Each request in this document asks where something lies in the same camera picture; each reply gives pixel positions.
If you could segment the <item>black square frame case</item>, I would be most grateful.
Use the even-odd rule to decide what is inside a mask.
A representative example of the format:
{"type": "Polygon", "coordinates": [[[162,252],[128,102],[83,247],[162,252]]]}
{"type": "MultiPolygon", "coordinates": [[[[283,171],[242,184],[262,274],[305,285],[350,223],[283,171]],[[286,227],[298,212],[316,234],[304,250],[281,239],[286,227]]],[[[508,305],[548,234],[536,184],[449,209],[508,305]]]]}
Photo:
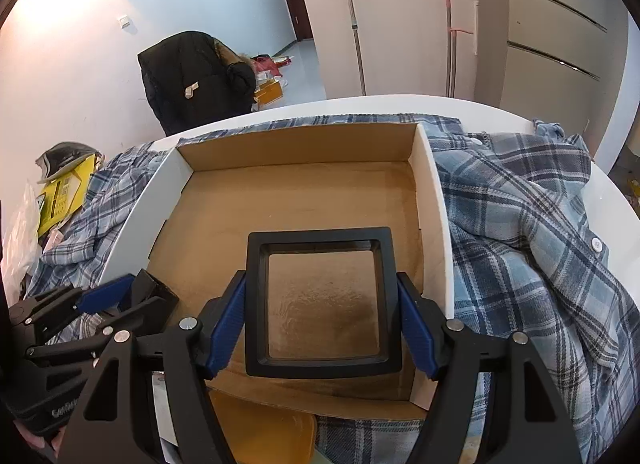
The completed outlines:
{"type": "Polygon", "coordinates": [[[399,372],[390,228],[250,233],[244,362],[247,374],[280,380],[399,372]]]}

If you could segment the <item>white cardboard tray box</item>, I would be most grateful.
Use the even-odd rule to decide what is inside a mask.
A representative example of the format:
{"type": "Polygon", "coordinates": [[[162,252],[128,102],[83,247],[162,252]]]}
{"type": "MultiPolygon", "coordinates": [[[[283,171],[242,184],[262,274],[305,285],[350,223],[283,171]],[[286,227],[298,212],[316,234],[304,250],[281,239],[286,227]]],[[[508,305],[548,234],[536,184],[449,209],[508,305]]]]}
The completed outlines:
{"type": "Polygon", "coordinates": [[[422,116],[230,132],[166,154],[102,280],[146,270],[193,316],[242,272],[208,386],[359,420],[423,418],[432,392],[400,336],[396,276],[451,314],[447,212],[422,116]]]}

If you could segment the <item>white plastic bag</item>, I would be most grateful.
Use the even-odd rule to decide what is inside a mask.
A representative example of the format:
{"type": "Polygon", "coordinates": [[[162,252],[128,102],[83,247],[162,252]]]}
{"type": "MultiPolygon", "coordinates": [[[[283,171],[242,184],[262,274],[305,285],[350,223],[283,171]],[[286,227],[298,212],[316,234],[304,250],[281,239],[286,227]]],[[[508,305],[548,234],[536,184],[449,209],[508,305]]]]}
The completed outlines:
{"type": "Polygon", "coordinates": [[[36,268],[41,254],[39,224],[40,209],[35,188],[26,182],[21,203],[11,217],[9,231],[2,239],[2,281],[10,305],[21,299],[23,280],[36,268]]]}

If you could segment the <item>yellow packaging bag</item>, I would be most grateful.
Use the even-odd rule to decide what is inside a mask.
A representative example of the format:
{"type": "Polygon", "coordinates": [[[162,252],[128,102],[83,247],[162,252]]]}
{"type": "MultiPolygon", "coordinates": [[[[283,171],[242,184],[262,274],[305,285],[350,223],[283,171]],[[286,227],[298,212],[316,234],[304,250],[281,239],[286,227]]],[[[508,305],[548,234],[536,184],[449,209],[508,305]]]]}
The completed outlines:
{"type": "Polygon", "coordinates": [[[81,208],[98,157],[95,153],[86,156],[76,167],[44,186],[37,232],[40,238],[81,208]]]}

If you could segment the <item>grey bag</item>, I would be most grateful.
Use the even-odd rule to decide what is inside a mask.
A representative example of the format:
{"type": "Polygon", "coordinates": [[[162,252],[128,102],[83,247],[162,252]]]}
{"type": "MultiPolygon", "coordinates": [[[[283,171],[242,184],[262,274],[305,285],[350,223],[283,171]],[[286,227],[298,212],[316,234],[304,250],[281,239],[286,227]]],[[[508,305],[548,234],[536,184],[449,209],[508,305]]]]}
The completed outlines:
{"type": "Polygon", "coordinates": [[[59,176],[70,172],[86,158],[91,155],[101,153],[87,146],[85,143],[64,141],[51,146],[49,150],[44,151],[39,158],[35,160],[35,164],[41,169],[41,176],[38,182],[47,184],[59,176]]]}

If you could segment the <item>chair with black jacket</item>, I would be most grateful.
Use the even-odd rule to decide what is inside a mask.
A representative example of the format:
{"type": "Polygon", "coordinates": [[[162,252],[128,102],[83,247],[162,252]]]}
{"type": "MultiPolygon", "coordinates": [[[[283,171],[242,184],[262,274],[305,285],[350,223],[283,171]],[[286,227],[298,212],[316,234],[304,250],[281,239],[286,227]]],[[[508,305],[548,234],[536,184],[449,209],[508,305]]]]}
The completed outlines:
{"type": "Polygon", "coordinates": [[[138,54],[149,105],[166,135],[249,113],[253,63],[209,34],[185,31],[138,54]]]}

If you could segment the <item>orange box on floor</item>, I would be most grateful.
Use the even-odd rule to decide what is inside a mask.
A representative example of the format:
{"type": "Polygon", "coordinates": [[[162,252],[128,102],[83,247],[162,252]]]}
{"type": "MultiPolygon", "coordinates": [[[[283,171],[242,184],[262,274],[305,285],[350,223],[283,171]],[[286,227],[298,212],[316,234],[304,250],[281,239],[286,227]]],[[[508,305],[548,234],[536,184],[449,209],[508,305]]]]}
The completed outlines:
{"type": "Polygon", "coordinates": [[[254,100],[258,106],[266,106],[267,104],[281,99],[283,97],[283,87],[280,80],[270,78],[259,84],[254,92],[254,100]]]}

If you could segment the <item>red item on floor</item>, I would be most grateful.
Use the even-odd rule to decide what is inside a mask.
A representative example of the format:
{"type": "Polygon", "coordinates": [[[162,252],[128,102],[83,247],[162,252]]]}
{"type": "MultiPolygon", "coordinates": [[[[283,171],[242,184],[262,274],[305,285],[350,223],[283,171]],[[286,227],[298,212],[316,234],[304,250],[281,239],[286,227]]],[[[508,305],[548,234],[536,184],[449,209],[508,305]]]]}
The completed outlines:
{"type": "Polygon", "coordinates": [[[271,57],[269,54],[258,54],[252,57],[252,62],[256,73],[269,72],[272,76],[281,76],[281,68],[290,65],[290,56],[271,57]]]}

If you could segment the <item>beige refrigerator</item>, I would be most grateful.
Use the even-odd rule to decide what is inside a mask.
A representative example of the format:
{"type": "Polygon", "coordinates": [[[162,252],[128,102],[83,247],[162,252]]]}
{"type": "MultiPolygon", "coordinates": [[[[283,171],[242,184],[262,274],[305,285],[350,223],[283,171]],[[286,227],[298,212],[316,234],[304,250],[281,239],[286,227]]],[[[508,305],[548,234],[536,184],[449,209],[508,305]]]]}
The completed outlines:
{"type": "Polygon", "coordinates": [[[478,0],[476,30],[476,101],[558,123],[598,150],[630,48],[621,0],[478,0]]]}

